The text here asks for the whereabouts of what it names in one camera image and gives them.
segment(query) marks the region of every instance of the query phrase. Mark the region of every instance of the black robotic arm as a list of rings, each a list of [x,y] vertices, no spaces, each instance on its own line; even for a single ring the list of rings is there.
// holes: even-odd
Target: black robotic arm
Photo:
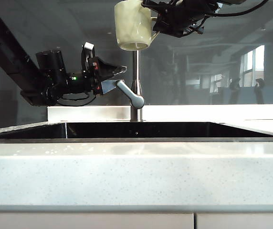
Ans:
[[[105,94],[116,88],[108,79],[124,73],[126,67],[105,63],[95,56],[94,45],[85,43],[81,51],[81,71],[67,73],[60,50],[36,54],[39,68],[0,18],[0,67],[21,88],[31,105],[53,106],[65,94]]]
[[[142,6],[158,13],[157,22],[153,27],[153,31],[181,38],[194,32],[203,34],[203,24],[209,17],[241,16],[260,8],[269,0],[263,0],[255,7],[239,13],[216,13],[220,8],[220,3],[238,5],[245,1],[246,0],[171,0],[168,3],[161,1],[156,3],[152,0],[143,0]]]

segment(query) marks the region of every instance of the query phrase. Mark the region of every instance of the cable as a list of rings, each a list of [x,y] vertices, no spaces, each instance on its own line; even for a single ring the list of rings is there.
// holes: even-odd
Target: cable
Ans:
[[[247,13],[251,13],[255,10],[257,10],[258,8],[262,7],[263,5],[265,5],[269,0],[263,0],[260,4],[252,7],[249,10],[243,11],[243,12],[238,12],[238,13],[204,13],[205,15],[208,16],[212,16],[212,17],[236,17],[236,16],[242,16],[245,15]]]
[[[82,105],[65,105],[65,104],[61,104],[60,102],[57,102],[57,104],[61,105],[61,106],[74,106],[74,107],[79,107],[79,106],[86,106],[88,104],[90,104],[91,102],[93,102],[96,99],[96,96],[89,102],[82,104]]]

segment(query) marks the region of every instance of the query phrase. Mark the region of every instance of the speckled quartz surface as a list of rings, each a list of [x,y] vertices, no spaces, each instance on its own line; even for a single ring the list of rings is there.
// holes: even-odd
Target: speckled quartz surface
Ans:
[[[273,142],[0,144],[0,210],[273,211]]]

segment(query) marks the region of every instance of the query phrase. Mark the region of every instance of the mug handle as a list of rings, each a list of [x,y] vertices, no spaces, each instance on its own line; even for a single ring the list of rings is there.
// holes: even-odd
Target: mug handle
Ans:
[[[151,21],[157,21],[157,17],[152,17]],[[150,38],[150,43],[152,43],[154,41],[154,39],[159,35],[160,32],[156,32],[154,35],[151,36]]]

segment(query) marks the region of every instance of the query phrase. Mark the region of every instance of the glass wall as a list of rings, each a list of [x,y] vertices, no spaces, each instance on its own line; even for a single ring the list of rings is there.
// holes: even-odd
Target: glass wall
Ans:
[[[0,0],[0,16],[34,62],[39,51],[61,49],[67,71],[79,71],[81,46],[91,42],[104,61],[128,67],[117,79],[130,85],[132,53],[116,44],[118,2]],[[246,10],[259,2],[224,5],[219,13]],[[147,105],[273,104],[273,0],[248,15],[210,18],[203,35],[160,34],[142,51],[141,67]],[[19,93],[0,69],[0,120],[6,122],[0,125],[46,120],[46,108],[31,107]],[[129,105],[129,100],[114,90],[92,104]]]

